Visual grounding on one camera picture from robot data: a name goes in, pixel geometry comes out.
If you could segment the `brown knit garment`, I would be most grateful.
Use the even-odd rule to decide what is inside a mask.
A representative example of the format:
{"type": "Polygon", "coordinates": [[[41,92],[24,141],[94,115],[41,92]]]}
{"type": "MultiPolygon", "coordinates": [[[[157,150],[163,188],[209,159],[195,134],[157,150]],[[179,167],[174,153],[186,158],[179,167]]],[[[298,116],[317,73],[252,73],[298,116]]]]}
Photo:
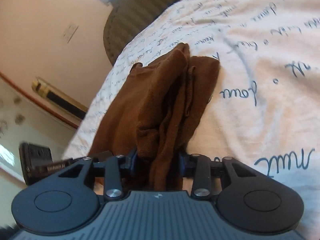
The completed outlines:
{"type": "Polygon", "coordinates": [[[217,59],[191,56],[185,43],[148,66],[135,63],[102,118],[89,155],[137,150],[135,190],[180,190],[178,152],[198,127],[219,71],[217,59]]]}

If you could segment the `gold and black heater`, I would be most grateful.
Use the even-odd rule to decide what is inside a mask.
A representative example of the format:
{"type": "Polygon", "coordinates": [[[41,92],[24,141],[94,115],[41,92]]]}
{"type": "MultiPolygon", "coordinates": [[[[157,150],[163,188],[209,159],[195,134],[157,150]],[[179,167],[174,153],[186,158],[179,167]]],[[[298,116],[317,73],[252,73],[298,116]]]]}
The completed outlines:
{"type": "Polygon", "coordinates": [[[83,120],[88,111],[86,106],[74,100],[40,77],[37,77],[33,81],[31,88],[41,98],[47,100],[51,104],[79,120],[83,120]]]}

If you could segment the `white script-print bed sheet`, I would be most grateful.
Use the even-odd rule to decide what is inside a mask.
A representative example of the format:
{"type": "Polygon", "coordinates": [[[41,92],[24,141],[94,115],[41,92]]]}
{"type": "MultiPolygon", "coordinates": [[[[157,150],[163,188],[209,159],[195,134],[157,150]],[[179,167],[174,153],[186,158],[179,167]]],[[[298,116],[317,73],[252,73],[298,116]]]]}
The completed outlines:
{"type": "Polygon", "coordinates": [[[319,0],[181,0],[121,52],[64,158],[89,152],[136,62],[178,43],[220,61],[216,89],[187,150],[229,155],[303,199],[298,231],[319,239],[319,0]]]}

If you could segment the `olive green padded headboard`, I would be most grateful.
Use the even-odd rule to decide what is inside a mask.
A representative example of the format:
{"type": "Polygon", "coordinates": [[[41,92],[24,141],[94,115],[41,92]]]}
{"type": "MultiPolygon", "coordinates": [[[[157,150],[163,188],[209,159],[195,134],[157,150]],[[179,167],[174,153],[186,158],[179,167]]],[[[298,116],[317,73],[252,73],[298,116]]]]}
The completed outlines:
{"type": "Polygon", "coordinates": [[[112,65],[126,45],[169,6],[179,0],[108,0],[113,9],[104,27],[103,42],[112,65]]]}

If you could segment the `white wall socket plate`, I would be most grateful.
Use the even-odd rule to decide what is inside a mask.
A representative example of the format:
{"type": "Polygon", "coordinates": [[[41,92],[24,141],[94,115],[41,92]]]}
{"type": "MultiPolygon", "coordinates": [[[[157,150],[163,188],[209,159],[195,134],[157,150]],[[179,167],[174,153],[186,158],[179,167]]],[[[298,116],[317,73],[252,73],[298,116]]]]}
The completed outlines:
{"type": "Polygon", "coordinates": [[[78,29],[78,25],[74,23],[70,23],[67,28],[64,30],[62,34],[62,38],[65,40],[66,43],[69,43],[71,38],[74,36],[75,32],[78,29]]]}

